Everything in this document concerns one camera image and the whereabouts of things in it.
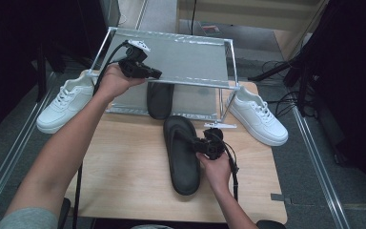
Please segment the white sneaker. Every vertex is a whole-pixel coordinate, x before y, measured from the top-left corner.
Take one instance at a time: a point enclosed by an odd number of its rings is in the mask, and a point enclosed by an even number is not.
[[[52,103],[38,116],[38,130],[56,133],[91,100],[93,89],[92,79],[84,72],[77,79],[67,80]]]
[[[231,92],[227,106],[233,95],[234,92]],[[270,112],[267,103],[243,86],[236,93],[230,112],[254,138],[266,145],[280,146],[288,139],[287,129]]]

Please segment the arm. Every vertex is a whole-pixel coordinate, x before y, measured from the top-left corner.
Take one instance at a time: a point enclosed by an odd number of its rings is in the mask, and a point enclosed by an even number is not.
[[[228,182],[231,176],[231,168],[228,156],[222,154],[217,160],[209,160],[203,154],[197,153],[196,155],[205,167],[207,179],[211,184],[228,226],[231,229],[257,228],[230,192]]]
[[[64,195],[91,143],[108,104],[144,79],[127,78],[118,65],[110,65],[91,101],[40,151],[10,203],[6,215],[27,207],[40,207],[59,216]]]

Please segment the cable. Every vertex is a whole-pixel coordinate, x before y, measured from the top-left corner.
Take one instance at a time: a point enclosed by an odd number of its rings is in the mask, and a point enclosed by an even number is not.
[[[277,101],[267,101],[268,104],[275,104],[275,112],[274,112],[274,116],[279,118],[285,114],[287,114],[293,107],[297,106],[298,103],[298,99],[297,98],[286,98],[287,96],[291,95],[291,94],[299,94],[299,91],[294,91],[294,92],[289,92],[287,94],[284,94],[279,100]],[[287,105],[285,108],[283,108],[282,110],[278,110],[279,105],[281,104],[289,104]],[[303,104],[304,107],[314,107],[314,104],[312,101],[304,101]],[[315,116],[315,114],[305,114],[306,116]]]
[[[112,57],[115,55],[115,53],[121,48],[123,47],[125,44],[127,44],[126,41],[124,41],[123,43],[121,43],[119,46],[117,46],[117,48],[114,49],[114,51],[112,52],[112,54],[109,56],[109,59],[106,61],[106,64],[104,65],[102,71],[100,72],[99,76],[97,77],[97,82],[96,85],[94,85],[94,90],[93,90],[93,94],[96,94],[97,90],[99,89],[100,86],[100,82],[102,81],[103,75],[105,74],[105,71],[107,69],[107,67],[109,66]]]
[[[302,57],[301,55],[303,54],[303,47],[304,47],[304,44],[303,44],[303,40],[301,42],[301,49],[294,55],[294,57],[288,61],[281,61],[281,62],[277,62],[275,65],[274,65],[274,68],[273,69],[270,69],[268,70],[266,73],[264,72],[264,66],[265,64],[269,63],[269,62],[274,62],[274,61],[268,61],[266,63],[263,64],[262,66],[262,74],[261,75],[258,75],[258,76],[253,76],[253,77],[248,77],[248,80],[250,81],[261,81],[263,79],[266,79],[268,77],[271,77],[272,75],[274,74],[278,74],[280,76],[283,76],[285,77],[284,75],[280,74],[282,71],[288,69],[288,68],[291,68],[291,69],[300,69],[296,64],[293,65],[293,63],[296,63],[299,61],[299,59]]]
[[[239,168],[237,167],[237,163],[236,163],[236,153],[234,152],[234,149],[225,141],[223,141],[218,135],[213,134],[213,133],[209,133],[210,135],[213,135],[214,137],[216,137],[216,139],[218,139],[222,145],[224,146],[225,152],[227,152],[228,158],[229,158],[229,162],[230,162],[230,167],[231,167],[231,172],[233,174],[233,181],[234,181],[234,199],[236,199],[236,201],[238,201],[238,196],[237,196],[237,188],[239,186],[238,182],[237,182],[237,172],[239,170]],[[230,149],[233,151],[234,153],[234,157],[231,155],[231,152],[229,151],[228,147],[230,147]]]
[[[189,15],[189,2],[188,2],[188,0],[186,0],[186,9],[187,9],[186,10],[186,17],[189,18],[190,15]],[[189,24],[190,20],[188,19],[186,21],[187,21],[187,30],[191,31],[190,24]]]
[[[284,61],[280,61],[280,62],[275,63],[275,64],[274,64],[274,67],[276,68],[278,64],[281,64],[281,63],[283,63],[283,62],[284,62]],[[281,77],[283,77],[283,78],[285,77],[285,75],[282,75],[282,74],[281,74],[281,72],[279,72],[279,73],[277,73],[277,74],[278,74],[278,75],[280,75],[280,76],[281,76]]]
[[[194,0],[193,17],[192,17],[192,29],[191,29],[192,35],[193,35],[193,24],[194,24],[194,15],[195,15],[195,6],[196,5],[197,5],[197,0]]]
[[[82,167],[83,167],[83,162],[79,166],[78,175],[77,175],[77,179],[76,179],[75,204],[73,207],[73,216],[72,216],[72,229],[77,228],[79,199],[80,199],[81,185],[82,185]]]
[[[272,63],[272,62],[277,62],[277,63],[278,63],[278,61],[275,61],[275,60],[269,60],[269,61],[267,61],[267,62],[264,62],[264,64],[261,66],[261,71],[262,71],[263,73],[265,73],[265,72],[264,72],[264,67],[265,67],[268,63]]]

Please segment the glass panel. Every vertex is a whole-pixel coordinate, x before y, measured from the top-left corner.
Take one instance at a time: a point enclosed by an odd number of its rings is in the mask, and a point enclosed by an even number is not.
[[[216,120],[216,88],[175,85],[172,115],[182,115],[190,119]],[[108,113],[146,115],[147,83],[130,88],[118,96],[107,110]]]
[[[153,31],[113,28],[115,33],[105,61],[125,40],[143,41],[150,49],[143,63],[162,72],[156,82],[227,88],[226,40]],[[121,48],[112,58],[125,56]]]

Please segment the forearm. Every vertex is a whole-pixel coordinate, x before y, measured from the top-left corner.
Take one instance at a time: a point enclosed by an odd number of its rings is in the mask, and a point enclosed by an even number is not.
[[[252,220],[246,215],[229,189],[214,190],[215,197],[224,214],[224,218],[231,229],[257,228]]]
[[[38,203],[57,216],[65,192],[88,150],[108,99],[94,96],[63,128],[53,135],[34,161],[12,201],[8,213]]]

